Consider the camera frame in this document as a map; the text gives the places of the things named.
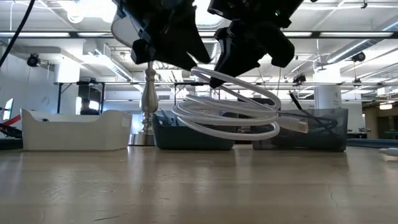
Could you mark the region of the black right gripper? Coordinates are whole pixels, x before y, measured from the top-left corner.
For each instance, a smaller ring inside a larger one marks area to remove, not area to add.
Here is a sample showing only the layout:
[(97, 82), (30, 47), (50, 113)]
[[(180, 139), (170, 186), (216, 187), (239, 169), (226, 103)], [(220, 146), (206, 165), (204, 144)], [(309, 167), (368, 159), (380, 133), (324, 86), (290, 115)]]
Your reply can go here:
[(271, 64), (286, 67), (295, 47), (283, 33), (303, 0), (211, 0), (208, 12), (230, 21), (214, 38), (221, 54), (214, 71), (237, 77), (260, 66), (266, 54)]

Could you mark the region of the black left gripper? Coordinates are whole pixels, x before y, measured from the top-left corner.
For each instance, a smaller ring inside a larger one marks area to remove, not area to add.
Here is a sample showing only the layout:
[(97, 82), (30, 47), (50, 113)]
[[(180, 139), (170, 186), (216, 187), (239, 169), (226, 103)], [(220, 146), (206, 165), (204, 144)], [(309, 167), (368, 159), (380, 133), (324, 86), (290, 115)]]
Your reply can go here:
[(210, 63), (198, 33), (193, 0), (113, 0), (117, 15), (137, 26), (131, 43), (136, 64), (165, 62), (190, 70), (198, 62)]

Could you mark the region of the silver lamp base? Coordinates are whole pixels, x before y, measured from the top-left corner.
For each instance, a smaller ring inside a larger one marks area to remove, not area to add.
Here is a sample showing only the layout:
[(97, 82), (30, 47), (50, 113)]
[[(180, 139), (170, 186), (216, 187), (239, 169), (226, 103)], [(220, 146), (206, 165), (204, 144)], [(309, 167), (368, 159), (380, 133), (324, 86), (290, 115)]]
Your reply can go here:
[(155, 74), (153, 69), (153, 62), (147, 64), (144, 70), (145, 85), (142, 92), (139, 107), (143, 114), (142, 129), (130, 135), (130, 146), (154, 146), (154, 132), (152, 127), (152, 116), (159, 107), (159, 101), (155, 90)]

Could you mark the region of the teal plastic bin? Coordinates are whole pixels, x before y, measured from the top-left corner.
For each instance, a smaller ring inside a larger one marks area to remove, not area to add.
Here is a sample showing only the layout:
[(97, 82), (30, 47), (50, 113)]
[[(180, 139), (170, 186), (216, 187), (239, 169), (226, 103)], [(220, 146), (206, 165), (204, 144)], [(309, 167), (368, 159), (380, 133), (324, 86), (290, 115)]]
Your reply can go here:
[(185, 126), (177, 116), (152, 116), (155, 146), (164, 150), (228, 151), (234, 140), (223, 139), (195, 131)]

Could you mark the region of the person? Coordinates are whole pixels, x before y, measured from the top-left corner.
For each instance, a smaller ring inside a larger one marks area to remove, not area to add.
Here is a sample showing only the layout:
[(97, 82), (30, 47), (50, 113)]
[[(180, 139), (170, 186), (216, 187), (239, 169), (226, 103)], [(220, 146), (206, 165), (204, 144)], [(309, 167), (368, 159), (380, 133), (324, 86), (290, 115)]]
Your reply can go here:
[(98, 110), (90, 108), (90, 103), (91, 103), (91, 101), (87, 98), (81, 99), (81, 109), (80, 109), (81, 115), (99, 115), (100, 114), (100, 112)]

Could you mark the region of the grey translucent plastic bin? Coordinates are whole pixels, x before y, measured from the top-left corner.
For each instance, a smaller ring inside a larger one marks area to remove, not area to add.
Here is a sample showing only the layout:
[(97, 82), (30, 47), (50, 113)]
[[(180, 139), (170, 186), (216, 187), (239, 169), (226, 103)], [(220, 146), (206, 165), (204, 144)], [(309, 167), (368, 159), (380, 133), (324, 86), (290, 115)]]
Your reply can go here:
[(282, 112), (282, 116), (297, 118), (306, 122), (308, 124), (308, 132), (301, 133), (281, 128), (279, 134), (273, 138), (253, 141), (252, 146), (254, 149), (345, 151), (348, 132), (347, 109), (287, 110)]

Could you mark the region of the white plastic bin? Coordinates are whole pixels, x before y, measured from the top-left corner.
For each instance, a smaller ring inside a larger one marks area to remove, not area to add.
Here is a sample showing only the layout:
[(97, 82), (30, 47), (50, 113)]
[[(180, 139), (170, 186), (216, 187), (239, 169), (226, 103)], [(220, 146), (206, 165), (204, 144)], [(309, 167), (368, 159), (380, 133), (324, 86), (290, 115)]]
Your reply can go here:
[(118, 110), (101, 115), (50, 114), (21, 109), (26, 151), (113, 151), (128, 147), (132, 116)]

